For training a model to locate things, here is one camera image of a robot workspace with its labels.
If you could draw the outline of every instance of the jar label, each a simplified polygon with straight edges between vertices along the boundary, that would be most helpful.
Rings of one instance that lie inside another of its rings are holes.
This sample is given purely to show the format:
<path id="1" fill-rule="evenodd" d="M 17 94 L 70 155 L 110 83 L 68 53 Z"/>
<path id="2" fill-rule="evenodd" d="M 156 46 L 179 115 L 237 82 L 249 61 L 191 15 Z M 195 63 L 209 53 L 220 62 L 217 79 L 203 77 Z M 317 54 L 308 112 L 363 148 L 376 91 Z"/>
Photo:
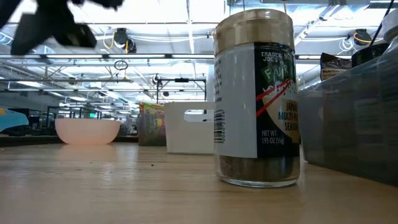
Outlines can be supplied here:
<path id="1" fill-rule="evenodd" d="M 271 43 L 235 46 L 215 61 L 215 153 L 299 156 L 295 58 Z"/>

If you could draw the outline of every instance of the ceiling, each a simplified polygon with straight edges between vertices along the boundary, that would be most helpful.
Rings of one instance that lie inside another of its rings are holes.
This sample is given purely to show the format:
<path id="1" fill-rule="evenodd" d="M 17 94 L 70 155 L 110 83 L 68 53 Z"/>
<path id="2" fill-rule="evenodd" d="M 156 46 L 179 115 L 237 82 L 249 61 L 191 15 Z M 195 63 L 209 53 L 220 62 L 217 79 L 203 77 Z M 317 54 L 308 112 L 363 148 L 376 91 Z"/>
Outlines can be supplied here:
<path id="1" fill-rule="evenodd" d="M 327 0 L 289 0 L 286 2 L 287 14 L 293 19 L 296 37 L 295 51 L 297 55 L 320 55 L 322 52 L 333 55 L 352 55 L 362 47 L 350 45 L 351 40 L 344 41 L 356 29 L 367 29 L 369 34 L 375 33 L 386 11 L 388 1 L 347 0 L 332 1 L 344 4 L 332 16 L 319 17 L 328 9 Z M 0 58 L 3 68 L 12 71 L 0 74 L 3 78 L 34 78 L 39 79 L 100 79 L 101 82 L 43 83 L 46 88 L 90 89 L 104 88 L 115 90 L 119 99 L 136 103 L 137 101 L 155 101 L 155 93 L 144 90 L 155 88 L 152 79 L 190 78 L 206 79 L 213 62 L 213 39 L 211 33 L 217 23 L 239 11 L 254 8 L 272 8 L 284 11 L 281 1 L 270 0 L 126 0 L 117 12 L 103 9 L 101 6 L 86 2 L 83 6 L 70 4 L 70 9 L 77 22 L 88 24 L 95 34 L 98 43 L 95 49 L 67 49 L 60 46 L 54 39 L 42 44 L 38 54 L 67 54 L 65 58 L 53 58 L 43 63 L 40 60 L 26 58 Z M 34 12 L 34 0 L 24 0 L 17 11 L 0 32 L 0 54 L 9 54 L 10 43 L 22 13 Z M 113 32 L 125 27 L 128 35 L 137 46 L 137 54 L 195 54 L 204 58 L 195 59 L 184 56 L 172 58 L 129 58 L 124 59 L 128 68 L 117 71 L 114 63 L 117 59 L 75 58 L 74 54 L 124 54 L 122 49 L 112 46 Z M 297 76 L 305 80 L 306 85 L 317 82 L 319 76 L 318 60 L 297 60 Z M 124 77 L 131 82 L 116 82 Z M 13 88 L 32 88 L 31 86 L 13 83 Z M 135 92 L 116 91 L 117 89 L 133 89 Z M 171 100 L 202 100 L 205 93 L 204 82 L 174 83 L 170 82 L 162 91 L 170 91 L 168 97 L 160 93 L 161 102 Z M 79 92 L 57 92 L 58 95 L 81 97 L 91 96 L 89 101 L 104 101 L 96 91 L 90 94 Z"/>

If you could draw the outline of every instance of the wooden tabletop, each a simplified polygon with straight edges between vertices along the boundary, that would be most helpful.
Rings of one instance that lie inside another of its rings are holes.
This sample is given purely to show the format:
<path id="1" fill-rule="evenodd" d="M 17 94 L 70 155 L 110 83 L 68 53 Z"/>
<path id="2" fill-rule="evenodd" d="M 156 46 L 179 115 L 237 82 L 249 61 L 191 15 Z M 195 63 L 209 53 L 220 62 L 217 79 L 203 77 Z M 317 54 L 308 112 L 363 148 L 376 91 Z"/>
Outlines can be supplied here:
<path id="1" fill-rule="evenodd" d="M 398 188 L 303 164 L 297 185 L 220 182 L 212 156 L 163 147 L 0 149 L 0 223 L 398 223 Z"/>

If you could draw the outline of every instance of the pink bowl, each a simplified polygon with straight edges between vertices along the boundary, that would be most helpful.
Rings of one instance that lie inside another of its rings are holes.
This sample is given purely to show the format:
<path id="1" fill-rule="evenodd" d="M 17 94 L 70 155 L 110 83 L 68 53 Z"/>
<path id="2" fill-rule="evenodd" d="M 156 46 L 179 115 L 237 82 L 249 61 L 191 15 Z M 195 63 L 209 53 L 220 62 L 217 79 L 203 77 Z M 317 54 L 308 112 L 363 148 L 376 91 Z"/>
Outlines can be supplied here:
<path id="1" fill-rule="evenodd" d="M 120 129 L 119 121 L 100 119 L 70 119 L 55 120 L 55 129 L 59 138 L 72 145 L 108 144 L 116 138 Z"/>

